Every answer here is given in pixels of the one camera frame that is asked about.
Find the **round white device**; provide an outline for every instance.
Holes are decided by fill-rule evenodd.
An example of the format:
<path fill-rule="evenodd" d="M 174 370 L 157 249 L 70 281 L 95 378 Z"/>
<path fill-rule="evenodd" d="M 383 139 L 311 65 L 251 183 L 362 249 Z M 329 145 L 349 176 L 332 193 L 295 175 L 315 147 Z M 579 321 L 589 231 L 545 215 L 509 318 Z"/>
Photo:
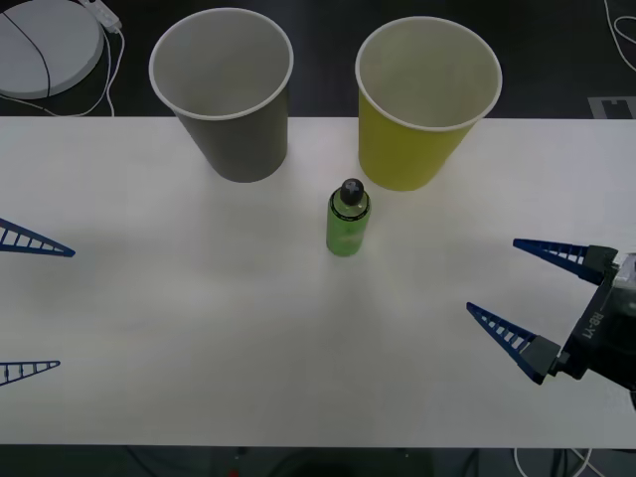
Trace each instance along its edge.
<path fill-rule="evenodd" d="M 35 43 L 51 75 L 50 95 L 76 85 L 95 67 L 103 49 L 97 20 L 67 0 L 34 0 L 6 11 Z M 19 99 L 47 95 L 47 71 L 37 50 L 0 15 L 0 94 Z"/>

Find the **plastic bottle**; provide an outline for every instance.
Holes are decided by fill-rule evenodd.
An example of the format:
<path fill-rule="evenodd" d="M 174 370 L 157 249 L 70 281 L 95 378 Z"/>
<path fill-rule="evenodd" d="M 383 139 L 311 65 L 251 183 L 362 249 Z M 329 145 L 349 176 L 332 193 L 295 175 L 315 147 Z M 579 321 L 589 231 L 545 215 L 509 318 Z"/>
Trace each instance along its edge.
<path fill-rule="evenodd" d="M 371 214 L 371 199 L 358 179 L 347 179 L 329 199 L 327 247 L 339 256 L 360 249 Z"/>

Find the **black bottle cap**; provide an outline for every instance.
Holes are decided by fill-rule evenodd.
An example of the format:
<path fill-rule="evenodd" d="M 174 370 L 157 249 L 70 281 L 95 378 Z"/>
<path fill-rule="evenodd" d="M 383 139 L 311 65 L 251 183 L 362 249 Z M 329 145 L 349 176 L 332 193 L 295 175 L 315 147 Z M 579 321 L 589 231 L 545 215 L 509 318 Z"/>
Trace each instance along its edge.
<path fill-rule="evenodd" d="M 365 186 L 358 179 L 347 179 L 340 188 L 340 200 L 348 206 L 357 206 L 365 196 Z"/>

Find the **cable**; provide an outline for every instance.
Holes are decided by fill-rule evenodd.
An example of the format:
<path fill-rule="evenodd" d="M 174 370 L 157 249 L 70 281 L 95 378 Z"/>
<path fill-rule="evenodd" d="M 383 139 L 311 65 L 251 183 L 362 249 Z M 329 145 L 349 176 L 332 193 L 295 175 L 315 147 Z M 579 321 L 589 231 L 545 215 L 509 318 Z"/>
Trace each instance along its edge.
<path fill-rule="evenodd" d="M 16 25 L 16 22 L 11 20 L 9 15 L 7 15 L 7 12 L 2 12 L 2 14 L 5 17 L 7 17 L 7 20 L 9 20 L 13 24 L 14 27 L 16 27 L 18 30 L 20 30 L 20 33 L 22 33 L 24 35 L 24 37 L 27 40 L 29 40 L 31 45 L 33 45 L 33 48 L 35 48 L 36 51 L 38 52 L 38 55 L 40 55 L 40 58 L 42 59 L 42 63 L 44 64 L 44 69 L 47 71 L 47 97 L 49 97 L 51 95 L 51 74 L 49 73 L 49 66 L 47 65 L 47 61 L 44 59 L 44 55 L 42 55 L 42 52 L 40 51 L 38 46 L 33 42 L 33 40 L 31 40 L 31 38 L 29 38 L 29 35 L 24 33 L 24 30 L 22 30 L 18 25 Z"/>
<path fill-rule="evenodd" d="M 110 67 L 111 67 L 110 42 L 108 41 L 108 35 L 106 35 L 106 31 L 102 29 L 101 33 L 103 34 L 103 37 L 106 40 L 106 52 L 107 52 L 106 60 L 108 62 L 108 66 L 107 66 L 107 70 L 106 70 L 106 83 L 103 86 L 103 91 L 101 92 L 101 96 L 99 97 L 97 102 L 89 110 L 81 112 L 79 114 L 55 114 L 54 112 L 46 109 L 45 107 L 39 106 L 38 104 L 34 104 L 33 102 L 23 101 L 22 99 L 17 99 L 15 97 L 10 97 L 10 96 L 5 96 L 4 94 L 0 94 L 0 98 L 6 99 L 8 101 L 19 102 L 21 104 L 26 104 L 27 106 L 35 107 L 36 109 L 40 109 L 41 111 L 44 111 L 47 114 L 50 114 L 51 116 L 55 116 L 55 117 L 82 117 L 82 116 L 86 116 L 87 114 L 92 112 L 101 103 L 101 101 L 103 100 L 103 97 L 105 95 L 108 95 L 108 91 L 110 89 L 110 85 L 112 84 L 112 81 L 114 80 L 114 76 L 117 73 L 117 69 L 119 69 L 119 62 L 121 62 L 121 57 L 123 55 L 123 43 L 122 43 L 121 44 L 122 45 L 122 49 L 121 49 L 121 52 L 119 53 L 119 59 L 117 60 L 117 67 L 115 69 L 114 74 L 111 77 L 110 76 Z M 108 95 L 108 104 L 110 106 L 110 115 L 114 116 L 115 115 L 115 111 L 114 111 L 114 108 L 112 106 L 112 102 L 110 101 L 110 96 L 109 95 Z"/>
<path fill-rule="evenodd" d="M 517 447 L 515 447 L 515 449 L 513 450 L 513 456 L 515 457 L 515 465 L 517 466 L 517 470 L 522 475 L 522 477 L 528 477 L 526 472 L 524 472 L 524 470 L 521 468 L 521 464 L 519 463 L 519 453 L 517 452 L 518 450 L 519 449 L 517 449 Z"/>
<path fill-rule="evenodd" d="M 563 473 L 561 474 L 561 477 L 567 477 L 567 470 L 569 470 L 567 467 L 569 467 L 569 465 L 567 464 L 567 449 L 563 450 Z"/>
<path fill-rule="evenodd" d="M 121 50 L 119 50 L 119 58 L 117 58 L 115 71 L 112 72 L 112 78 L 110 79 L 110 82 L 108 83 L 108 86 L 106 87 L 106 100 L 108 101 L 108 105 L 110 106 L 111 116 L 115 115 L 115 108 L 112 105 L 112 100 L 110 99 L 110 87 L 115 81 L 115 77 L 117 76 L 117 72 L 119 71 L 119 64 L 121 63 L 121 57 L 123 57 L 123 50 L 126 48 L 126 40 L 123 38 L 123 33 L 121 33 L 121 30 L 119 30 L 117 27 L 113 27 L 113 28 L 115 29 L 115 32 L 121 37 Z"/>
<path fill-rule="evenodd" d="M 628 37 L 627 35 L 625 35 L 623 32 L 621 32 L 618 29 L 618 22 L 619 21 L 621 21 L 621 20 L 633 20 L 633 21 L 636 21 L 636 17 L 628 17 L 628 16 L 618 17 L 616 20 L 614 20 L 614 23 L 612 24 L 612 20 L 609 17 L 609 6 L 607 5 L 607 0 L 603 0 L 603 1 L 605 2 L 605 13 L 607 15 L 607 25 L 609 26 L 609 32 L 612 34 L 612 38 L 614 39 L 614 43 L 616 44 L 616 48 L 618 49 L 618 54 L 620 55 L 620 58 L 623 59 L 623 62 L 625 62 L 625 65 L 627 65 L 634 72 L 636 72 L 636 67 L 634 67 L 631 63 L 629 63 L 627 61 L 627 59 L 625 58 L 625 55 L 623 55 L 623 51 L 620 49 L 620 45 L 618 44 L 618 39 L 616 38 L 616 33 L 618 33 L 625 40 L 627 40 L 629 42 L 632 42 L 634 45 L 636 45 L 636 40 L 634 40 L 633 38 Z"/>
<path fill-rule="evenodd" d="M 557 477 L 560 468 L 560 460 L 562 459 L 562 451 L 560 449 L 553 450 L 553 465 L 550 469 L 550 477 Z"/>
<path fill-rule="evenodd" d="M 135 454 L 132 449 L 127 446 L 124 445 L 123 448 L 126 450 L 126 452 L 128 452 L 128 454 L 130 455 L 130 457 L 132 457 L 132 460 L 134 460 L 137 465 L 139 467 L 141 467 L 141 469 L 143 469 L 143 471 L 148 474 L 150 477 L 159 477 L 157 474 L 155 474 L 150 467 L 148 467 L 146 464 L 143 463 L 143 461 L 137 456 L 137 454 Z"/>
<path fill-rule="evenodd" d="M 577 456 L 580 460 L 582 460 L 582 461 L 585 461 L 585 458 L 587 458 L 587 463 L 585 464 L 585 466 L 589 467 L 589 469 L 590 469 L 592 472 L 594 472 L 596 475 L 598 475 L 598 477 L 605 477 L 605 476 L 604 476 L 604 475 L 600 472 L 600 470 L 598 470 L 596 467 L 594 467 L 594 466 L 593 466 L 593 465 L 589 462 L 589 456 L 590 456 L 590 455 L 591 455 L 591 453 L 592 453 L 592 449 L 589 449 L 589 450 L 587 451 L 587 456 L 586 456 L 586 457 L 583 457 L 583 456 L 580 454 L 580 452 L 578 452 L 576 449 L 570 449 L 570 450 L 571 450 L 572 452 L 574 452 L 574 454 L 576 454 L 576 456 Z M 572 475 L 571 477 L 576 477 L 576 476 L 580 475 L 580 472 L 582 472 L 582 469 L 584 469 L 584 468 L 585 468 L 585 467 L 582 467 L 581 469 L 579 469 L 579 470 L 578 470 L 578 472 L 577 472 L 577 473 L 575 473 L 574 475 Z"/>
<path fill-rule="evenodd" d="M 93 111 L 101 103 L 101 101 L 103 100 L 104 95 L 108 94 L 108 88 L 109 88 L 108 85 L 109 85 L 109 81 L 110 81 L 110 62 L 111 62 L 110 42 L 108 41 L 108 35 L 106 35 L 106 31 L 102 29 L 101 33 L 103 34 L 103 37 L 106 40 L 106 52 L 107 52 L 107 61 L 108 61 L 108 66 L 106 67 L 106 83 L 103 86 L 103 91 L 101 92 L 101 96 L 99 97 L 97 102 L 88 111 L 81 112 L 80 114 L 70 114 L 70 115 L 55 114 L 54 112 L 50 112 L 47 109 L 45 109 L 45 111 L 48 114 L 50 114 L 51 116 L 55 116 L 55 117 L 81 117 L 81 116 L 86 116 L 87 114 L 89 114 L 91 111 Z M 115 115 L 115 111 L 112 108 L 112 105 L 110 106 L 110 115 L 111 116 Z"/>

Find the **white table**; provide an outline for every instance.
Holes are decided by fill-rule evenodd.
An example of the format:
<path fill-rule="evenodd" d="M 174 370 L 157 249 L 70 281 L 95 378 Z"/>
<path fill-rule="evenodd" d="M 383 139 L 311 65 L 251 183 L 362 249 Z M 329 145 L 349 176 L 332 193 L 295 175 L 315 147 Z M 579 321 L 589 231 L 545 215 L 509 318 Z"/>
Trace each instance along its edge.
<path fill-rule="evenodd" d="M 594 287 L 513 238 L 636 249 L 636 121 L 484 120 L 414 193 L 366 185 L 357 120 L 293 118 L 271 177 L 217 176 L 173 118 L 0 119 L 0 217 L 73 258 L 0 254 L 1 443 L 635 447 L 628 393 L 533 384 L 473 301 L 563 344 Z"/>

